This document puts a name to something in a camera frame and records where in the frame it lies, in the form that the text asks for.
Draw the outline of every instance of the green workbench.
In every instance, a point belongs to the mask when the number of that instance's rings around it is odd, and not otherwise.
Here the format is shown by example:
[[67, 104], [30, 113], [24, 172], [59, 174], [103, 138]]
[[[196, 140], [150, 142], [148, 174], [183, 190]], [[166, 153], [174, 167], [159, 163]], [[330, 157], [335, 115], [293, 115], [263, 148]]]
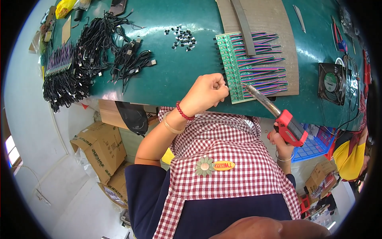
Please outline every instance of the green workbench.
[[[87, 22], [96, 17], [103, 17], [104, 10], [109, 10], [111, 0], [93, 0], [89, 10], [84, 13], [79, 26], [71, 30], [71, 40], [76, 39]], [[351, 105], [350, 85], [357, 86], [354, 71], [353, 83], [347, 83], [346, 103], [344, 106], [335, 105], [329, 101], [322, 100], [317, 96], [318, 91], [318, 63], [334, 63], [337, 57], [343, 57], [343, 53], [336, 51], [333, 34], [331, 30], [331, 15], [339, 20], [338, 4], [335, 0], [304, 1], [283, 0], [289, 21], [292, 27], [296, 43], [296, 51], [299, 67], [299, 95], [281, 96], [275, 100], [275, 105], [282, 109], [288, 109], [296, 120], [302, 123], [338, 127], [342, 123], [352, 119], [357, 113], [357, 90], [352, 88]], [[300, 8], [304, 20], [306, 34], [301, 30], [301, 25], [295, 13], [293, 5]], [[214, 0], [128, 0], [126, 13], [131, 9], [134, 13], [129, 16], [144, 29], [133, 30], [130, 25], [124, 25], [126, 35], [131, 39], [140, 36], [143, 39], [141, 50], [151, 50], [153, 59], [157, 64], [146, 67], [136, 76], [129, 79], [125, 92], [122, 95], [122, 81], [113, 84], [110, 70], [104, 72], [101, 77], [94, 78], [94, 85], [90, 93], [95, 98], [111, 99], [117, 101], [151, 104], [157, 106], [175, 106], [176, 101], [181, 100], [195, 79], [199, 75], [221, 72], [218, 50], [214, 45], [213, 38], [217, 34], [224, 33], [217, 4]], [[72, 14], [72, 26], [74, 22], [74, 11]], [[54, 32], [54, 46], [61, 44], [62, 26], [67, 20], [57, 20]], [[170, 31], [164, 35], [164, 30], [182, 24], [183, 28], [189, 28], [197, 40], [196, 47], [186, 52], [185, 47], [171, 48], [175, 36]], [[356, 59], [358, 70], [363, 82], [363, 55], [358, 41], [354, 40], [356, 55], [350, 37], [343, 33], [339, 27], [343, 39], [348, 45], [351, 57]], [[239, 104], [231, 104], [229, 97], [216, 108], [211, 109], [218, 112], [233, 114], [252, 115], [265, 118], [273, 118], [259, 102], [249, 101]], [[356, 120], [343, 128], [357, 130], [362, 119], [360, 114]]]

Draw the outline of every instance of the hand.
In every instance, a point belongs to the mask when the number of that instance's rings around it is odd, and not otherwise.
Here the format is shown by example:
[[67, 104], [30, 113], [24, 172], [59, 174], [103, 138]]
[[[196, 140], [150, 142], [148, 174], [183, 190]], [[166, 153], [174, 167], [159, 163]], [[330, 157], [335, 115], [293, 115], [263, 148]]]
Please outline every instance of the hand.
[[224, 101], [228, 93], [222, 74], [199, 76], [179, 106], [186, 116], [192, 117], [212, 106], [216, 107], [220, 101]]
[[288, 160], [292, 157], [292, 153], [295, 147], [291, 144], [286, 144], [281, 135], [276, 133], [275, 129], [269, 133], [269, 142], [271, 142], [272, 145], [276, 144], [276, 150], [278, 152], [279, 159]]

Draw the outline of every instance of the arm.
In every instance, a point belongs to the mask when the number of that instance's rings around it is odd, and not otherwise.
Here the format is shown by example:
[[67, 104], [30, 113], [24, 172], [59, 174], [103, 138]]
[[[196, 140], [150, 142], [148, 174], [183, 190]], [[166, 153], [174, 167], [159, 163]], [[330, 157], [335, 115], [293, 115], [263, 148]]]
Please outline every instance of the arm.
[[292, 174], [290, 165], [291, 165], [291, 157], [294, 150], [294, 146], [291, 144], [286, 144], [284, 139], [281, 137], [279, 133], [276, 133], [276, 130], [273, 129], [269, 134], [269, 141], [275, 145], [276, 150], [278, 152], [277, 164], [284, 172], [285, 175]]
[[367, 126], [363, 129], [361, 136], [359, 137], [358, 145], [362, 145], [366, 143], [367, 135], [369, 134], [369, 131], [367, 130]]
[[[179, 106], [183, 113], [192, 117], [212, 106], [217, 106], [228, 96], [228, 87], [222, 74], [215, 73], [199, 76]], [[187, 120], [175, 108], [166, 117], [168, 125], [175, 130], [182, 130]], [[160, 122], [141, 142], [135, 156], [135, 164], [147, 164], [160, 167], [160, 159], [177, 134], [169, 131]]]

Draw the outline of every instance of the navy blue shirt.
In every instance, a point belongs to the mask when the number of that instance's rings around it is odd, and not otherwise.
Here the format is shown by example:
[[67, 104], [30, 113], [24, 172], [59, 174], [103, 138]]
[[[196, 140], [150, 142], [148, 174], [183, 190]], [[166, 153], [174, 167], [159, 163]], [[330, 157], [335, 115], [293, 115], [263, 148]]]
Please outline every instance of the navy blue shirt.
[[[170, 186], [170, 170], [135, 164], [125, 169], [131, 226], [137, 239], [152, 238]], [[293, 175], [287, 178], [296, 187]], [[291, 220], [282, 194], [185, 201], [174, 239], [209, 238], [249, 216]]]

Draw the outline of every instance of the red and white checkered shirt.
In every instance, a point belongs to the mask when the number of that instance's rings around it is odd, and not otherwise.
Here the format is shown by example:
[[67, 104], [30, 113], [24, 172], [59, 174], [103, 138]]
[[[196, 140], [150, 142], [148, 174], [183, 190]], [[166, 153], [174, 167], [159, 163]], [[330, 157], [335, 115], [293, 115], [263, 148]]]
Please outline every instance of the red and white checkered shirt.
[[[159, 119], [173, 110], [162, 107]], [[170, 165], [170, 187], [153, 238], [172, 238], [185, 200], [283, 195], [292, 219], [300, 218], [296, 191], [269, 155], [260, 139], [259, 118], [204, 112], [187, 122], [183, 133], [170, 145], [175, 155]], [[196, 163], [208, 156], [231, 161], [235, 167], [213, 171], [209, 176], [195, 174]]]

